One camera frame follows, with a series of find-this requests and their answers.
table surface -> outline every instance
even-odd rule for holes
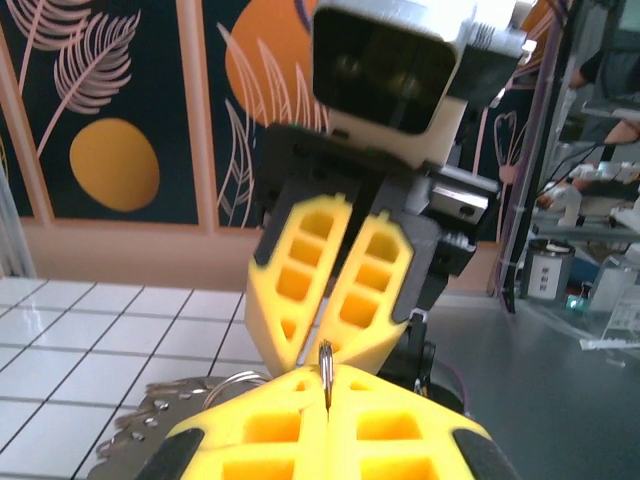
[[[640,478],[638,360],[481,297],[443,295],[428,337],[524,480]],[[240,292],[0,280],[0,479],[86,478],[145,385],[249,369]]]
[[[640,478],[636,358],[584,352],[528,309],[507,318],[464,303],[435,309],[428,337],[524,480]]]

white device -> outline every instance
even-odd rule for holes
[[[313,89],[330,107],[330,131],[414,168],[444,165],[465,108],[492,104],[531,58],[536,43],[519,28],[534,5],[320,0]]]

grout line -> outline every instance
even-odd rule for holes
[[[25,398],[25,397],[10,397],[10,396],[0,396],[0,402],[13,402],[13,403],[44,403],[43,399],[36,398]],[[99,407],[99,408],[117,408],[118,405],[115,403],[100,403],[100,402],[81,402],[77,400],[49,400],[46,402],[47,405],[62,405],[67,407]]]
[[[20,345],[12,343],[0,343],[0,348],[23,348],[24,343]],[[29,350],[40,350],[45,352],[71,352],[71,353],[83,353],[88,351],[88,348],[74,348],[74,347],[48,347],[42,345],[31,345],[27,347]]]
[[[11,365],[11,364],[12,364],[12,363],[13,363],[13,362],[14,362],[14,361],[15,361],[15,360],[20,356],[20,355],[22,355],[24,352],[26,352],[26,351],[27,351],[27,349],[28,349],[29,347],[31,347],[31,346],[36,342],[36,340],[38,340],[38,339],[39,339],[40,337],[42,337],[45,333],[47,333],[47,331],[49,331],[51,328],[53,328],[53,326],[54,326],[56,323],[58,323],[58,321],[60,321],[60,319],[61,319],[62,317],[64,317],[64,316],[65,316],[65,314],[66,314],[66,313],[71,309],[71,307],[73,307],[73,305],[75,305],[75,304],[76,304],[76,303],[78,303],[80,300],[82,300],[82,299],[84,298],[84,296],[85,296],[85,295],[87,295],[91,290],[93,290],[93,289],[95,288],[95,286],[96,286],[96,285],[97,285],[97,283],[94,283],[94,284],[91,286],[91,288],[89,288],[89,290],[87,290],[87,291],[86,291],[86,292],[84,292],[82,295],[80,295],[80,297],[79,297],[75,302],[73,302],[73,303],[71,304],[71,306],[70,306],[67,310],[60,312],[60,315],[58,315],[58,316],[56,317],[56,319],[55,319],[53,322],[51,322],[51,323],[47,326],[47,328],[45,328],[44,330],[42,330],[38,335],[36,335],[36,337],[35,337],[34,339],[32,339],[28,344],[26,344],[25,346],[23,346],[23,347],[22,347],[22,350],[20,350],[20,352],[18,352],[18,354],[17,354],[15,357],[13,357],[13,358],[9,361],[9,363],[7,363],[4,367],[0,368],[0,373],[4,372],[4,371],[7,369],[7,367],[8,367],[9,365]],[[31,293],[30,293],[30,295],[33,295],[35,292],[37,292],[37,290],[34,290],[33,292],[31,292]]]
[[[198,318],[198,317],[178,317],[177,320],[182,322],[184,320],[190,322],[213,322],[213,323],[227,323],[229,320],[225,318]]]
[[[8,308],[9,310],[40,310],[44,312],[65,312],[65,313],[86,313],[91,315],[105,315],[105,316],[113,316],[119,315],[121,312],[118,311],[105,311],[105,310],[89,310],[83,308],[74,308],[73,310],[58,307],[47,307],[47,306],[32,306],[32,305],[0,305],[0,308]],[[6,315],[9,310],[0,314],[0,317]],[[172,314],[161,314],[161,313],[142,313],[142,312],[124,312],[123,316],[125,317],[144,317],[144,318],[158,318],[158,319],[173,319],[175,315]],[[229,320],[224,318],[202,318],[202,317],[178,317],[178,320],[189,320],[193,322],[214,322],[214,323],[227,323]]]
[[[16,306],[18,306],[18,304],[24,302],[27,298],[29,298],[31,295],[33,295],[34,293],[36,293],[38,290],[42,289],[46,284],[49,283],[49,280],[45,280],[44,282],[42,282],[41,285],[38,285],[36,288],[34,288],[30,293],[27,294],[27,296],[21,298],[20,300],[18,300],[16,303],[14,303],[13,305],[11,305],[11,308],[15,308]]]
[[[227,336],[229,335],[229,331],[231,330],[231,325],[233,325],[234,318],[236,317],[236,313],[238,312],[238,308],[240,308],[240,304],[242,303],[243,298],[244,298],[244,293],[242,293],[240,295],[240,298],[238,298],[238,303],[236,304],[236,308],[233,310],[233,315],[231,315],[231,320],[229,320],[227,329],[222,335],[222,341],[220,342],[220,346],[218,347],[218,351],[216,352],[216,355],[213,357],[213,362],[211,362],[211,367],[209,367],[209,372],[207,373],[207,377],[211,376],[211,372],[213,371],[213,366],[216,364],[216,361],[218,360],[218,356],[222,351],[222,346],[224,345],[224,342],[227,339]]]
[[[21,478],[24,480],[68,480],[66,477],[57,477],[54,475],[30,475],[28,473],[0,472],[0,480],[3,478]]]
[[[160,337],[160,340],[158,340],[158,343],[156,344],[155,348],[153,349],[153,351],[151,352],[151,354],[149,354],[148,358],[145,360],[145,362],[142,364],[142,367],[140,368],[140,370],[138,371],[138,375],[136,375],[136,377],[133,379],[133,381],[131,382],[131,385],[129,385],[129,388],[127,389],[126,392],[124,392],[124,395],[122,395],[122,399],[120,400],[120,402],[118,403],[118,406],[116,407],[116,409],[113,411],[113,413],[111,414],[111,416],[107,419],[107,422],[105,423],[104,427],[102,427],[102,430],[100,430],[100,432],[98,432],[98,436],[96,437],[96,439],[93,441],[93,443],[91,444],[91,446],[89,447],[89,450],[87,451],[87,453],[85,454],[85,456],[83,457],[83,459],[80,461],[80,464],[78,465],[78,467],[76,468],[76,470],[73,472],[73,475],[71,475],[71,480],[74,480],[76,478],[76,476],[78,475],[78,472],[80,471],[80,469],[82,468],[82,466],[84,465],[84,463],[87,461],[87,459],[89,458],[89,456],[91,455],[91,453],[94,451],[94,449],[96,448],[96,444],[100,441],[100,438],[102,437],[102,434],[107,430],[107,428],[109,427],[109,425],[111,424],[111,422],[113,421],[113,417],[115,417],[116,413],[118,412],[118,410],[124,405],[124,402],[127,398],[127,396],[129,395],[129,392],[131,392],[131,390],[133,389],[133,387],[135,386],[135,384],[138,382],[138,379],[140,378],[140,376],[142,375],[142,372],[144,372],[144,370],[147,368],[147,365],[149,365],[149,362],[151,361],[151,359],[153,358],[153,356],[155,355],[156,351],[158,350],[158,348],[160,348],[160,344],[164,341],[164,339],[166,338],[166,336],[169,333],[169,330],[171,330],[171,328],[173,327],[173,325],[175,324],[178,316],[180,315],[180,312],[182,312],[182,310],[184,309],[184,307],[186,306],[187,302],[189,302],[189,300],[191,299],[191,296],[193,295],[194,290],[192,289],[189,292],[189,295],[187,295],[187,298],[185,299],[185,301],[182,303],[182,306],[180,307],[180,309],[178,310],[178,313],[176,313],[175,317],[173,317],[173,320],[171,321],[171,323],[169,323],[169,326],[167,327],[167,329],[165,330],[164,334],[162,335],[162,337]]]
[[[36,287],[31,293],[27,294],[26,297],[22,297],[20,300],[18,300],[17,303],[14,303],[13,305],[2,305],[2,308],[6,308],[6,310],[4,312],[2,312],[2,314],[0,314],[0,318],[4,317],[7,313],[9,313],[11,310],[15,310],[18,308],[18,305],[22,302],[24,302],[27,298],[29,298],[31,295],[33,295],[34,293],[36,293],[38,290],[40,290],[42,287],[44,287],[47,283],[49,283],[49,280],[45,280],[42,285],[39,285],[38,287]]]
[[[96,287],[97,283],[94,283],[91,288],[89,290],[87,290],[83,295],[80,296],[80,298],[78,298],[75,302],[73,302],[71,304],[71,306],[69,307],[68,310],[70,310],[71,308],[73,308],[73,306],[75,304],[77,304],[79,301],[81,301],[89,292],[91,292],[95,287]],[[140,291],[133,297],[133,299],[131,300],[131,302],[133,302],[138,295],[140,295],[142,293],[142,291],[144,290],[144,287],[142,287],[140,289]],[[60,315],[51,325],[49,325],[49,327],[47,327],[44,331],[42,331],[42,333],[40,333],[40,335],[38,335],[38,337],[34,338],[32,343],[35,342],[42,334],[44,334],[49,328],[51,328],[52,325],[55,325],[56,322],[62,318],[64,316],[66,312],[64,312],[62,315]],[[102,335],[100,335],[100,337],[98,337],[98,339],[95,341],[95,343],[92,345],[95,346],[98,344],[98,342],[100,340],[102,340],[102,338],[107,334],[107,332],[111,329],[111,327],[113,327],[113,325],[115,325],[115,323],[118,321],[118,319],[120,318],[120,315],[118,315],[113,322],[111,322],[111,324],[107,327],[107,329],[102,332]],[[53,395],[55,395],[55,393],[58,391],[58,389],[62,386],[62,384],[73,374],[73,372],[76,370],[76,368],[78,368],[78,366],[84,361],[84,359],[87,357],[87,355],[89,354],[91,350],[89,350],[88,352],[85,352],[84,355],[82,355],[80,357],[80,359],[76,362],[76,364],[71,368],[71,370],[69,370],[69,372],[67,372],[67,374],[62,378],[62,380],[58,383],[58,385],[56,386],[56,388],[54,388],[49,395],[47,396],[47,398],[45,398],[44,402],[35,409],[35,411],[31,414],[31,416],[29,416],[29,418],[26,420],[26,422],[24,422],[22,424],[22,426],[13,434],[13,436],[9,439],[9,441],[5,444],[4,447],[2,447],[0,449],[0,455],[2,455],[2,453],[9,447],[9,445],[11,445],[11,443],[18,437],[18,435],[20,435],[20,432],[22,432],[22,430],[25,429],[25,427],[27,426],[27,424],[31,421],[31,419],[33,417],[35,417],[38,412],[42,409],[42,407],[51,399],[51,397],[53,397]]]
[[[24,345],[14,345],[10,343],[0,343],[0,348],[12,348],[16,350],[20,350],[24,347]],[[63,353],[92,353],[96,355],[112,355],[115,357],[132,357],[132,358],[147,358],[149,353],[143,352],[122,352],[117,350],[102,350],[94,348],[91,350],[90,347],[87,348],[76,348],[76,347],[50,347],[45,345],[31,345],[28,347],[28,350],[38,350],[44,352],[63,352]],[[162,358],[165,360],[194,360],[199,362],[210,362],[214,359],[214,357],[202,357],[199,355],[173,355],[169,353],[157,353],[153,355],[153,358]],[[222,363],[237,363],[239,365],[264,365],[263,362],[259,362],[256,360],[245,360],[242,358],[218,358],[217,362]]]
[[[217,358],[216,363],[234,363],[234,364],[246,365],[246,366],[264,365],[264,362],[256,362],[255,360],[234,360],[231,358]]]

key ring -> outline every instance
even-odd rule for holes
[[[320,344],[318,363],[320,364],[324,400],[328,409],[331,406],[331,389],[333,387],[333,347],[328,340],[323,340]]]
[[[209,395],[207,395],[207,398],[204,400],[202,409],[207,410],[208,408],[211,408],[218,397],[220,397],[220,395],[222,395],[225,390],[233,385],[245,382],[251,383],[253,385],[262,385],[269,382],[270,380],[271,377],[269,375],[261,372],[248,370],[246,372],[236,373],[235,375],[232,375],[226,380],[220,382],[213,390],[211,390],[211,392],[209,392]]]

orange circle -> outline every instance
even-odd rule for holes
[[[317,0],[304,2],[311,12]],[[256,122],[305,125],[313,119],[311,38],[294,0],[252,0],[238,17],[231,38],[238,49],[227,45],[227,78],[238,103]],[[248,65],[238,68],[242,57]],[[296,65],[304,79],[301,86]]]

